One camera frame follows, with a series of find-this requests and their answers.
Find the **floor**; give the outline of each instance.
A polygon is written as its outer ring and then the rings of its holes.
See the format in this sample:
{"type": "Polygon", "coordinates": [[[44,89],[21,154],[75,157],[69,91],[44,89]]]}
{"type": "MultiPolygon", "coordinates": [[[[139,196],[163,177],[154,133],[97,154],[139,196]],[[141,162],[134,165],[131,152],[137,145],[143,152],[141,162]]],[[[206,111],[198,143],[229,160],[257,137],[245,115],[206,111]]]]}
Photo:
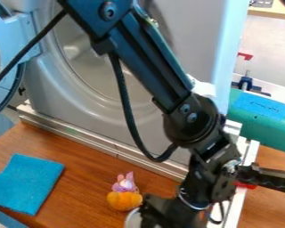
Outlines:
{"type": "Polygon", "coordinates": [[[6,108],[0,114],[0,136],[19,122],[17,111],[6,108]]]}

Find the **screw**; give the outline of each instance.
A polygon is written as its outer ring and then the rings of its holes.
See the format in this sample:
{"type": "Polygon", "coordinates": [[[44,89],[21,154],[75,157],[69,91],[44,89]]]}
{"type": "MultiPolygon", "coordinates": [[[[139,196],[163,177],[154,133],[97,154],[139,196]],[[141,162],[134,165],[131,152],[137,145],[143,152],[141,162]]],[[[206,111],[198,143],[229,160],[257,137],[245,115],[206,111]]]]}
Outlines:
{"type": "Polygon", "coordinates": [[[190,104],[185,103],[181,108],[180,111],[182,114],[187,114],[190,111],[190,104]]]}
{"type": "Polygon", "coordinates": [[[101,9],[101,16],[105,21],[113,20],[115,18],[117,6],[112,2],[103,4],[101,9]]]}
{"type": "Polygon", "coordinates": [[[188,116],[188,118],[187,118],[187,122],[188,123],[193,123],[196,119],[197,119],[197,113],[192,113],[192,114],[190,114],[189,116],[188,116]]]}

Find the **wooden table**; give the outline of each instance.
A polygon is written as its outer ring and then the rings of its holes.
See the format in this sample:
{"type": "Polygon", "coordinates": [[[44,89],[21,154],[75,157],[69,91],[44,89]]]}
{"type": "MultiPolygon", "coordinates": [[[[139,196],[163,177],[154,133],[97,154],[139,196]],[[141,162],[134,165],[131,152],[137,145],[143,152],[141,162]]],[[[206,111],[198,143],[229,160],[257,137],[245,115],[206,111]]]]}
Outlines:
{"type": "Polygon", "coordinates": [[[273,0],[272,8],[249,7],[249,15],[285,19],[285,4],[282,0],[273,0]]]}
{"type": "MultiPolygon", "coordinates": [[[[33,126],[18,124],[0,138],[0,171],[14,152],[61,162],[66,169],[37,216],[0,208],[29,227],[121,228],[126,214],[108,208],[106,194],[119,173],[134,171],[142,192],[171,197],[178,183],[33,126]]],[[[285,153],[262,148],[261,165],[285,169],[285,153]]],[[[250,191],[240,228],[285,227],[285,194],[250,191]]]]}

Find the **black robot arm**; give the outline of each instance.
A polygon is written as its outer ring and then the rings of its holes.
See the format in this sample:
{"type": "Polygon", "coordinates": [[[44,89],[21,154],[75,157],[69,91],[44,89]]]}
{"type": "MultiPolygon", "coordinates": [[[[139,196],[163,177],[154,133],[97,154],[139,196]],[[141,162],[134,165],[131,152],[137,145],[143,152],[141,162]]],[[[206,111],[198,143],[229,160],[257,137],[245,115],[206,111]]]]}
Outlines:
{"type": "MultiPolygon", "coordinates": [[[[248,183],[245,174],[251,174],[251,169],[242,168],[238,175],[240,154],[229,135],[223,132],[224,122],[215,104],[191,91],[191,80],[152,19],[136,1],[58,2],[89,35],[93,49],[99,55],[109,55],[132,136],[135,138],[138,133],[131,130],[133,115],[126,111],[130,105],[119,60],[150,92],[163,112],[165,133],[173,143],[168,154],[175,146],[191,152],[188,175],[174,199],[144,197],[140,209],[142,227],[205,227],[200,220],[200,211],[229,200],[235,193],[237,178],[248,183]]],[[[135,142],[142,151],[145,150],[141,141],[135,142]]]]}

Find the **green container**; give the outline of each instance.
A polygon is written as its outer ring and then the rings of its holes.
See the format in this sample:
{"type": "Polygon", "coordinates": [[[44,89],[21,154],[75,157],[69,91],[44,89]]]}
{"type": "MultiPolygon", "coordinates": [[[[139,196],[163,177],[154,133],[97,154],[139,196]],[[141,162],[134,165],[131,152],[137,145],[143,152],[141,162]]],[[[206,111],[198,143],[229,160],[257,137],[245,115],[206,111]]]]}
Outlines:
{"type": "Polygon", "coordinates": [[[243,124],[240,135],[285,151],[285,104],[232,89],[228,119],[243,124]]]}

